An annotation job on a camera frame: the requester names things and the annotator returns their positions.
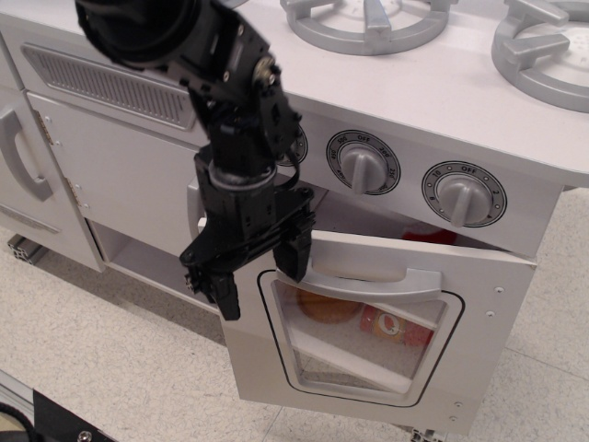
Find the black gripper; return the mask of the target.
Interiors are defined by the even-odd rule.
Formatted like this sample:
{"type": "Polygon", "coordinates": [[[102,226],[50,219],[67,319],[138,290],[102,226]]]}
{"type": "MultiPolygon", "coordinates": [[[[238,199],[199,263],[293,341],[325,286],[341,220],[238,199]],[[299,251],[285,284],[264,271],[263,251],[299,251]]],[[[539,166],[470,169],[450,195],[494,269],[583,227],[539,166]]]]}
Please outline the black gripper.
{"type": "Polygon", "coordinates": [[[195,157],[206,214],[205,226],[192,243],[191,262],[183,255],[186,284],[193,292],[213,295],[225,320],[239,320],[233,273],[268,251],[277,268],[300,282],[306,275],[315,214],[314,191],[298,187],[294,175],[276,185],[276,167],[256,177],[223,174],[209,154],[195,157]]]}

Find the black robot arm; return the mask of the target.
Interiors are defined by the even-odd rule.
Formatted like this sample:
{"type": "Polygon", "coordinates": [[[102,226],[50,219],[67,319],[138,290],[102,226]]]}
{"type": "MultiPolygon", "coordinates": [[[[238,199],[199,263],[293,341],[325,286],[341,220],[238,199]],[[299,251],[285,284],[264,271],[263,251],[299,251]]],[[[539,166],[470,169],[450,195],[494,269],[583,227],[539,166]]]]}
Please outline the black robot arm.
{"type": "Polygon", "coordinates": [[[208,137],[194,158],[206,224],[180,255],[191,290],[237,320],[236,270],[271,253],[300,281],[314,193],[297,177],[275,180],[279,161],[296,162],[301,117],[268,42],[218,1],[79,1],[75,10],[90,43],[112,62],[185,87],[208,137]]]}

